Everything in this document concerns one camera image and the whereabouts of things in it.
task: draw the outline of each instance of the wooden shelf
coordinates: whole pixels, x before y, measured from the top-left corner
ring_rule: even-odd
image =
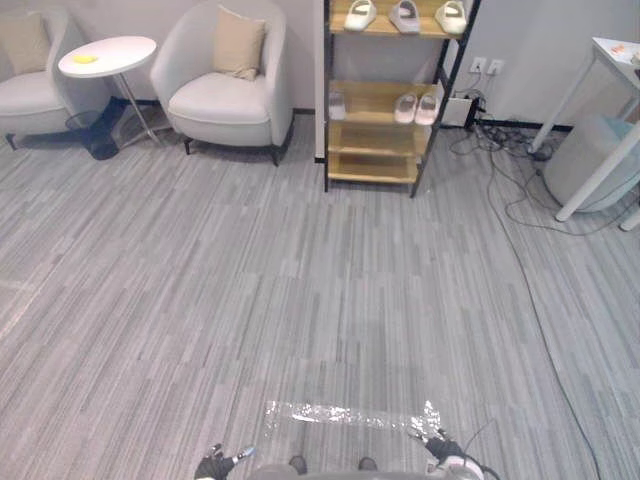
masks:
[[[329,154],[329,178],[353,182],[412,184],[418,176],[414,159]]]
[[[344,21],[349,13],[353,0],[332,0],[331,18],[329,30],[331,33],[343,33],[348,35],[381,35],[381,36],[407,36],[398,32],[398,29],[389,20],[391,8],[398,0],[374,0],[378,14],[364,32],[349,32],[344,29]],[[415,0],[420,15],[420,34],[425,38],[460,38],[461,35],[445,33],[440,24],[434,18],[436,10],[444,3],[444,0]]]
[[[347,115],[344,120],[332,122],[358,122],[374,125],[396,125],[393,108],[396,100],[405,93],[415,93],[418,99],[425,93],[435,95],[436,86],[387,82],[332,81],[330,90],[342,92]]]
[[[420,125],[362,125],[331,122],[329,153],[377,157],[411,157],[427,148],[430,130]]]

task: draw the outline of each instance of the white trash bin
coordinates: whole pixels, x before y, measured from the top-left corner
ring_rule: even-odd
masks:
[[[602,115],[589,115],[578,121],[544,168],[544,181],[551,195],[561,205],[567,203],[632,127],[623,120]],[[636,145],[576,211],[607,208],[639,181],[640,145]]]

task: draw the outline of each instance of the yellow object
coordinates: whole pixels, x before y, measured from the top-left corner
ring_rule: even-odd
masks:
[[[73,61],[76,63],[91,63],[95,62],[98,57],[94,57],[93,55],[74,55]]]

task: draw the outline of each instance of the white armchair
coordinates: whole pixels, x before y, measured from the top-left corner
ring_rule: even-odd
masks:
[[[255,81],[213,72],[218,5],[266,22]],[[192,139],[240,147],[270,147],[275,165],[293,119],[285,68],[286,21],[269,0],[208,0],[178,21],[160,48],[151,83],[174,130]]]
[[[14,150],[15,135],[64,132],[71,116],[91,110],[102,112],[111,98],[103,79],[74,79],[60,72],[60,59],[86,41],[65,9],[47,7],[38,11],[51,44],[46,70],[14,75],[8,59],[0,59],[0,132]]]

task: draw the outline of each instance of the white slipper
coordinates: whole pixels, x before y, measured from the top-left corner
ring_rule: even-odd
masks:
[[[416,109],[416,123],[418,125],[432,125],[436,121],[439,108],[440,102],[438,98],[425,93]]]
[[[389,20],[400,33],[420,33],[420,15],[412,0],[400,0],[389,12]]]
[[[397,123],[411,123],[416,116],[418,97],[415,93],[405,93],[396,100],[393,118]]]
[[[344,21],[344,29],[362,32],[376,18],[376,6],[371,0],[355,0]]]
[[[344,94],[342,92],[329,92],[329,118],[331,120],[344,120],[347,109],[344,106]]]
[[[467,28],[464,6],[460,0],[449,0],[436,10],[436,20],[446,33],[459,35]]]

